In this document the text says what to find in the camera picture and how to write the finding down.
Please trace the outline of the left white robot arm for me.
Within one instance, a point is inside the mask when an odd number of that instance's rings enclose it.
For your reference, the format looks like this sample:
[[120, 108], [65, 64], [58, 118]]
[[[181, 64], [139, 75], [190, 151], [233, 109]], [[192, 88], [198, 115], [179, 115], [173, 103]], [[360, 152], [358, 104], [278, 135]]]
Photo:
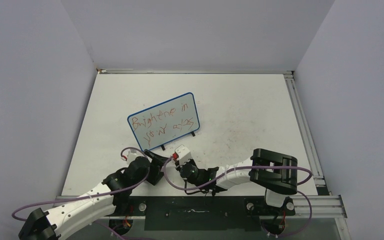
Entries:
[[124, 215], [129, 210], [134, 188], [145, 181], [156, 185], [163, 177], [162, 167], [167, 157], [130, 148], [121, 158], [128, 165], [108, 175], [86, 193], [63, 199], [54, 208], [32, 211], [18, 233], [19, 239], [66, 240], [101, 217]]

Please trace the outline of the blue framed whiteboard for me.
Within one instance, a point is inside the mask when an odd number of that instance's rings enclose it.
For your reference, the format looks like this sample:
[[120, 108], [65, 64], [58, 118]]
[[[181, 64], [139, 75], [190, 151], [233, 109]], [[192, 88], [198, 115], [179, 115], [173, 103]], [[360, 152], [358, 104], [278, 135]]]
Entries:
[[141, 150], [152, 150], [200, 129], [195, 96], [184, 93], [127, 117]]

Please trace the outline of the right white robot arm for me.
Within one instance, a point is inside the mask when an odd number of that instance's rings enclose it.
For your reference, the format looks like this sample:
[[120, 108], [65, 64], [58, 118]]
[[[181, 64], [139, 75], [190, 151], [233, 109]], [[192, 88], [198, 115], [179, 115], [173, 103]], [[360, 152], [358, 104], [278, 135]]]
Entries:
[[172, 158], [176, 170], [186, 184], [215, 195], [228, 189], [254, 183], [265, 189], [261, 209], [277, 216], [293, 216], [295, 206], [290, 195], [297, 193], [297, 158], [262, 148], [254, 149], [251, 157], [236, 164], [198, 168], [188, 148], [178, 147]]

